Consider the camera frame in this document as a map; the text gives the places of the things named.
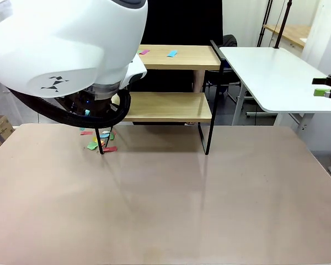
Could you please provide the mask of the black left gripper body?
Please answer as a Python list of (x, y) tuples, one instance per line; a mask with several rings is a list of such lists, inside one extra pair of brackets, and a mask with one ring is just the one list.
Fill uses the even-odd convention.
[(95, 94), (78, 92), (63, 97), (63, 107), (78, 115), (104, 117), (111, 109), (111, 99), (96, 99)]

